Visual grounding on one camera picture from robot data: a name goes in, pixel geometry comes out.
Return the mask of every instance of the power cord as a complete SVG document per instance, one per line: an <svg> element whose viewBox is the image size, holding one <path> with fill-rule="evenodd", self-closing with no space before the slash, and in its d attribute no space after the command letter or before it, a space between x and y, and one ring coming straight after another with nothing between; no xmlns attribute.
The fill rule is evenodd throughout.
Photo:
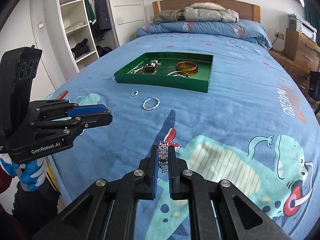
<svg viewBox="0 0 320 240"><path fill-rule="evenodd" d="M278 39L278 37L279 37L279 34L276 35L276 39L275 39L275 41L271 44L271 47L272 47L273 44L276 42L276 40Z"/></svg>

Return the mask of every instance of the green box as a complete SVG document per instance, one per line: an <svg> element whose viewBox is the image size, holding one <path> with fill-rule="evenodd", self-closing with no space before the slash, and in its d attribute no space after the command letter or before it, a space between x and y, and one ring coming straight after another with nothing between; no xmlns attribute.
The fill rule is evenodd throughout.
<svg viewBox="0 0 320 240"><path fill-rule="evenodd" d="M137 66L143 66L150 60L158 60L158 73L152 74L129 74ZM198 73L190 78L167 76L176 71L175 66L181 61L191 61L198 65ZM184 52L147 52L136 58L128 65L119 69L114 75L118 83L142 84L162 87L180 88L199 92L208 92L209 79L213 55L184 53Z"/></svg>

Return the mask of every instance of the wooden headboard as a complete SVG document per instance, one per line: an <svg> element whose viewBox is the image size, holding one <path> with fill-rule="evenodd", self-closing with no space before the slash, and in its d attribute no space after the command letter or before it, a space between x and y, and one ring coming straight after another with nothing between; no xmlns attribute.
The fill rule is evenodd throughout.
<svg viewBox="0 0 320 240"><path fill-rule="evenodd" d="M242 20L251 20L260 23L260 6L240 2L236 0L162 0L152 3L154 15L157 15L163 10L184 9L196 2L213 2L223 6L226 9L231 9L239 14Z"/></svg>

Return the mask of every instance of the bed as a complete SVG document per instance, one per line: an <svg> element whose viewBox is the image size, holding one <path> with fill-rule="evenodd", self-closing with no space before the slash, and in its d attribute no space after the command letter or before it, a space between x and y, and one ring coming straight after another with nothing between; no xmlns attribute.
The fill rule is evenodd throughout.
<svg viewBox="0 0 320 240"><path fill-rule="evenodd" d="M234 0L164 0L153 8L156 14L193 2L215 2L250 24L260 22L259 6ZM265 43L219 28L215 35L168 32L168 26L151 34L152 28L138 30L145 34L98 59L53 95L68 90L71 102L104 104L113 115L109 126L85 130L72 149L48 157L64 201L98 178L120 179L153 144L166 140L190 169L213 181L230 179L292 239L303 240L320 215L320 128L299 88L265 49L270 42L263 28ZM208 93L113 80L118 69L156 51L214 55ZM135 90L139 94L131 97ZM142 103L151 97L160 105L145 111ZM138 202L135 239L190 239L187 201L172 201L167 175L158 176L156 200Z"/></svg>

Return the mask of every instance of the wardrobe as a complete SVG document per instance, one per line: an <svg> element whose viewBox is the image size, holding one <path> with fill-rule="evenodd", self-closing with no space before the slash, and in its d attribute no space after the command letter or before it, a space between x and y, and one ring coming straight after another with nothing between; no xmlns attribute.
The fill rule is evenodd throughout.
<svg viewBox="0 0 320 240"><path fill-rule="evenodd" d="M92 17L94 6L90 8L88 0L30 0L36 44L56 89L99 58L97 46L114 50L133 40L137 28L146 24L143 0L105 3L109 26L97 35L92 20L97 12Z"/></svg>

